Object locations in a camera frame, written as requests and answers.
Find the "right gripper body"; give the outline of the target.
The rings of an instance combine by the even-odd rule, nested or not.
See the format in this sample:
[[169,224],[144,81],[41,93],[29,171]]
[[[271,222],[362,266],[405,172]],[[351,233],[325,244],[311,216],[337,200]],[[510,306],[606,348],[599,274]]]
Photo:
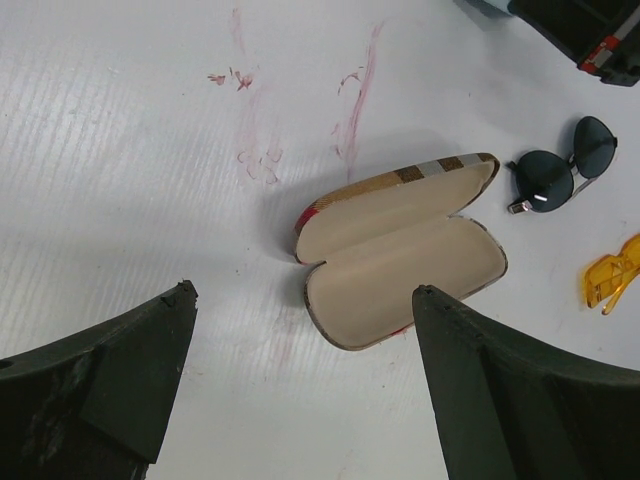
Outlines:
[[509,12],[601,82],[639,82],[639,0],[519,0]]

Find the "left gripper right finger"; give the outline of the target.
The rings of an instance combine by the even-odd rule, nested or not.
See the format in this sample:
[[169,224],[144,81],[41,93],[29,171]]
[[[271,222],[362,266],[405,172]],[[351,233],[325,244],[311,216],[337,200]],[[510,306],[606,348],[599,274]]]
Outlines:
[[451,479],[636,479],[639,373],[578,356],[434,286],[412,297]]

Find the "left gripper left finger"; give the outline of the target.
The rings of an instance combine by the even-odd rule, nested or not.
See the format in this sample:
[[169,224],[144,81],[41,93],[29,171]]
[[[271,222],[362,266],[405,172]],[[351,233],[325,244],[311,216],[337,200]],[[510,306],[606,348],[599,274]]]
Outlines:
[[1,361],[4,479],[143,479],[164,441],[197,316],[190,281]]

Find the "plaid glasses case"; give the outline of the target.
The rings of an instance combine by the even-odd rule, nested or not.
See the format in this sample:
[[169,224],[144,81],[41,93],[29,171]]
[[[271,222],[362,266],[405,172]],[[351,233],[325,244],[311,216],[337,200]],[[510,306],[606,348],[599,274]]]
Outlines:
[[489,153],[389,171],[328,193],[295,225],[294,255],[310,266],[304,301],[320,334],[357,351],[410,328],[412,293],[434,285],[462,300],[501,279],[506,253],[462,215],[500,169]]

